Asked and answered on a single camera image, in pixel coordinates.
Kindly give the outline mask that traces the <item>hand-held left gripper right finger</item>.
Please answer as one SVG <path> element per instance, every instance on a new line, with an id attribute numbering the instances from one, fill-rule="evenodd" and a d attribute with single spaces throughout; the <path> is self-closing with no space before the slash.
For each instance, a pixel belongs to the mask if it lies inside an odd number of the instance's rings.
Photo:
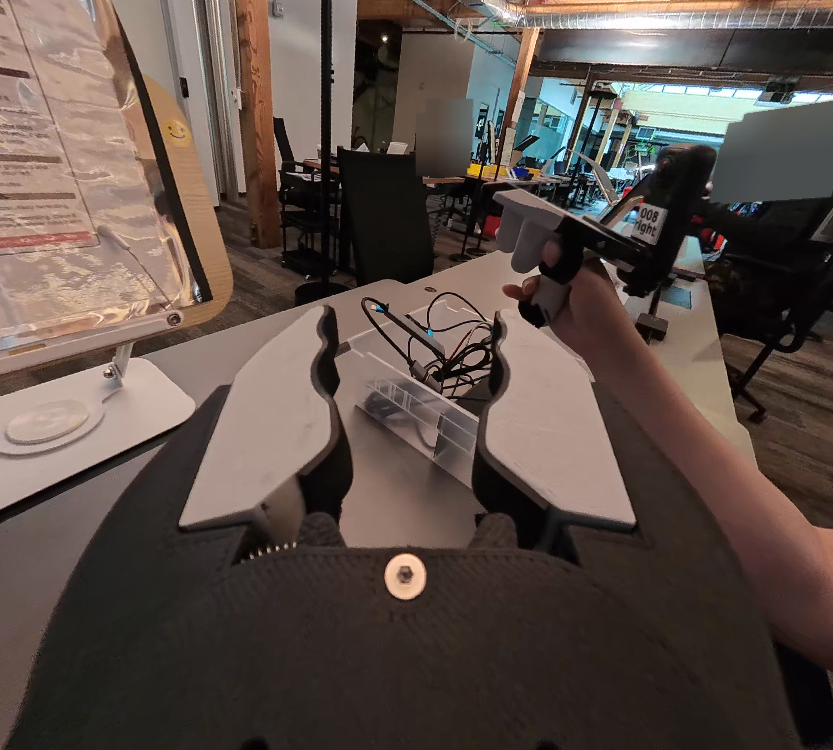
<path id="1" fill-rule="evenodd" d="M 472 490 L 513 521 L 520 547 L 552 552 L 570 526 L 635 531 L 589 373 L 516 310 L 495 315 L 488 389 Z"/>

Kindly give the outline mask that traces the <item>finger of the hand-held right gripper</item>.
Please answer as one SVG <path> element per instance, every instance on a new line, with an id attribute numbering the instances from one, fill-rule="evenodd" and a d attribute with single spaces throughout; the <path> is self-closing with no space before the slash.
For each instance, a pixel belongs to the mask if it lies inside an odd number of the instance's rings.
<path id="1" fill-rule="evenodd" d="M 502 220 L 495 235 L 502 253 L 512 253 L 521 220 L 532 217 L 544 224 L 552 221 L 556 226 L 568 217 L 568 212 L 524 189 L 504 189 L 496 192 L 493 201 L 502 206 Z"/>
<path id="2" fill-rule="evenodd" d="M 561 245 L 561 259 L 568 273 L 576 273 L 584 261 L 585 247 L 573 229 L 575 222 L 560 221 L 556 226 L 552 221 L 544 224 L 532 217 L 521 220 L 519 232 L 512 252 L 511 267 L 515 273 L 531 272 L 543 260 L 544 247 L 549 241 Z"/>

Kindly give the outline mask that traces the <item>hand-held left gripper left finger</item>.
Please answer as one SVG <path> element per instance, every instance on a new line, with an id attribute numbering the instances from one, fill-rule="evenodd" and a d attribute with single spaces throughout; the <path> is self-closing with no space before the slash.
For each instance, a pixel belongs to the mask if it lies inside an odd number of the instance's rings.
<path id="1" fill-rule="evenodd" d="M 314 307 L 237 373 L 179 520 L 182 529 L 250 524 L 297 533 L 308 514 L 336 523 L 352 483 L 335 394 L 338 322 Z"/>

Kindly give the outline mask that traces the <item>clear acrylic bin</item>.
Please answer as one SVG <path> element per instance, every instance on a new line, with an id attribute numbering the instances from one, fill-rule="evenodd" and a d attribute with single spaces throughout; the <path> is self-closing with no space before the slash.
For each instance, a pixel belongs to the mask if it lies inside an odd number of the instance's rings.
<path id="1" fill-rule="evenodd" d="M 405 361 L 379 337 L 363 313 L 369 328 L 346 340 L 337 359 L 351 400 L 382 427 L 470 487 L 477 422 L 485 405 L 485 381 L 492 364 L 492 323 L 471 302 L 450 291 L 430 296 L 426 307 L 411 312 L 377 300 L 411 317 L 443 345 L 443 365 L 418 343 L 413 342 L 410 348 L 411 356 L 428 367 L 442 382 L 443 390 L 433 391 L 411 378 Z M 377 319 L 393 339 L 405 344 L 405 333 L 386 319 Z"/>

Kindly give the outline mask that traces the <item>grey usb hub with cable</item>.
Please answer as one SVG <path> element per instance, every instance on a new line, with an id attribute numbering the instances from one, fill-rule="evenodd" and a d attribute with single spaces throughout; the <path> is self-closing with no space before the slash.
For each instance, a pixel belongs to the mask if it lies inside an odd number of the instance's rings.
<path id="1" fill-rule="evenodd" d="M 443 390 L 442 382 L 431 373 L 426 365 L 413 358 L 410 350 L 412 343 L 416 342 L 422 348 L 427 349 L 433 357 L 439 359 L 441 365 L 443 365 L 446 359 L 446 352 L 436 337 L 429 333 L 426 328 L 422 328 L 411 317 L 394 312 L 388 304 L 379 302 L 375 298 L 362 297 L 361 310 L 379 337 L 405 361 L 411 378 L 421 382 L 433 391 L 440 392 Z M 380 322 L 377 317 L 386 319 L 400 332 L 405 333 L 407 335 L 405 344 L 400 345 L 397 340 L 393 339 L 393 334 L 387 332 L 384 323 Z"/>

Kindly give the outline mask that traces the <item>person's right forearm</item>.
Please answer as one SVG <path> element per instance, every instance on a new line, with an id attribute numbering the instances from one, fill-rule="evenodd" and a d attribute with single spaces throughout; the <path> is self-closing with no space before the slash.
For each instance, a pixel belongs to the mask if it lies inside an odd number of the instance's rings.
<path id="1" fill-rule="evenodd" d="M 698 492 L 776 639 L 832 669 L 832 536 L 815 526 L 685 395 L 630 325 L 573 316 L 570 346 Z"/>

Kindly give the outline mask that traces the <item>person's right hand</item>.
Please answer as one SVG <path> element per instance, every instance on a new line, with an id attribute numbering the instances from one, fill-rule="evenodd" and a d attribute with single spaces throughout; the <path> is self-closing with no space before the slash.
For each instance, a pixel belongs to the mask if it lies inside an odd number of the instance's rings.
<path id="1" fill-rule="evenodd" d="M 600 376 L 625 363 L 643 342 L 603 263 L 587 259 L 549 324 L 554 335 Z"/>

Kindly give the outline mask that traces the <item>wooden document stand white base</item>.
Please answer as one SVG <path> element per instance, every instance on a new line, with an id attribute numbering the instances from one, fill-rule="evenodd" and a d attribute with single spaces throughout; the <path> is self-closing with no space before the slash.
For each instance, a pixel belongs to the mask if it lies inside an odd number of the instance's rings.
<path id="1" fill-rule="evenodd" d="M 2 394 L 2 508 L 185 422 L 194 401 L 132 346 L 211 319 L 232 291 L 196 149 L 162 134 L 187 119 L 141 73 L 112 0 L 9 1 L 98 245 L 1 254 L 2 374 L 109 360 Z"/>

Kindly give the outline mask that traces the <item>black floor pole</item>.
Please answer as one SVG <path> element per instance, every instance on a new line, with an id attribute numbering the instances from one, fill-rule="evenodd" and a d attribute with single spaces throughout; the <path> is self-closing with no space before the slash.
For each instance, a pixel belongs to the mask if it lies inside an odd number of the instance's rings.
<path id="1" fill-rule="evenodd" d="M 317 280 L 310 280 L 297 287 L 297 307 L 343 293 L 347 288 L 331 282 L 331 87 L 332 87 L 332 0 L 320 0 L 321 34 L 321 105 L 320 105 L 320 273 Z"/>

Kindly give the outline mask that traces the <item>printed instruction sheet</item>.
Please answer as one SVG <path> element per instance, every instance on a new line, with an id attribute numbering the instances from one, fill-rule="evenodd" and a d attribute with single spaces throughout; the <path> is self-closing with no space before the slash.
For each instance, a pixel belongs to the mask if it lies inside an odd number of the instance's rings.
<path id="1" fill-rule="evenodd" d="M 9 0 L 1 0 L 1 254 L 98 245 Z"/>

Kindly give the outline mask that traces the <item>wooden support post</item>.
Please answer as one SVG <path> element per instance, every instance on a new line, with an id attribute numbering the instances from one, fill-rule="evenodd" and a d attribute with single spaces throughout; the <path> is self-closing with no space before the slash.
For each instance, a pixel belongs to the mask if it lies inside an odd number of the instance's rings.
<path id="1" fill-rule="evenodd" d="M 252 244 L 259 248 L 276 247 L 281 229 L 267 4 L 268 0 L 235 0 L 246 204 Z"/>
<path id="2" fill-rule="evenodd" d="M 501 138 L 498 145 L 498 158 L 501 157 L 502 151 L 505 148 L 505 141 L 507 139 L 509 129 L 515 127 L 515 113 L 516 111 L 520 111 L 518 106 L 522 105 L 522 103 L 519 102 L 519 98 L 521 96 L 521 92 L 524 91 L 526 87 L 526 80 L 536 52 L 540 32 L 541 29 L 539 27 L 527 27 L 522 32 L 519 53 L 516 59 L 512 83 L 505 107 L 505 117 L 502 123 Z"/>

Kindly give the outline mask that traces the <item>black table mount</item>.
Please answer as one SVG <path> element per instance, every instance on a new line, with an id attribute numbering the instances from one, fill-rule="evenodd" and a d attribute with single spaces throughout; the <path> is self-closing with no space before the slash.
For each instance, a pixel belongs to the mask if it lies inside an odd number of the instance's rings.
<path id="1" fill-rule="evenodd" d="M 635 322 L 635 328 L 640 337 L 648 344 L 665 340 L 669 322 L 658 315 L 658 306 L 662 294 L 659 286 L 651 295 L 651 303 L 647 312 L 642 312 Z"/>

